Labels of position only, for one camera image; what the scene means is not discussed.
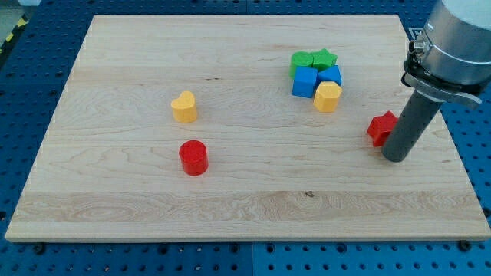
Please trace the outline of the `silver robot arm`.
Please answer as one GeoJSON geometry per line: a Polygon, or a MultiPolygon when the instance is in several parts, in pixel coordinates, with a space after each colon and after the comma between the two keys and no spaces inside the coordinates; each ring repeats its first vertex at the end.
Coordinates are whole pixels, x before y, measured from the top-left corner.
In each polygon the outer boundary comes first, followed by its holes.
{"type": "Polygon", "coordinates": [[[401,81],[414,92],[382,146],[391,162],[407,157],[444,103],[481,104],[490,83],[490,3],[437,0],[408,45],[401,81]]]}

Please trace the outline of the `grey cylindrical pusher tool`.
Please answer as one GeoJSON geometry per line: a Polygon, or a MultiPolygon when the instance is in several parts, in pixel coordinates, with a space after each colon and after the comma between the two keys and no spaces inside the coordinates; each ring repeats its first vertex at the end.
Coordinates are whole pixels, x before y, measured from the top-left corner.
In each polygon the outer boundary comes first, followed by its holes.
{"type": "Polygon", "coordinates": [[[403,161],[435,117],[443,102],[415,90],[407,101],[395,127],[382,146],[391,162],[403,161]]]}

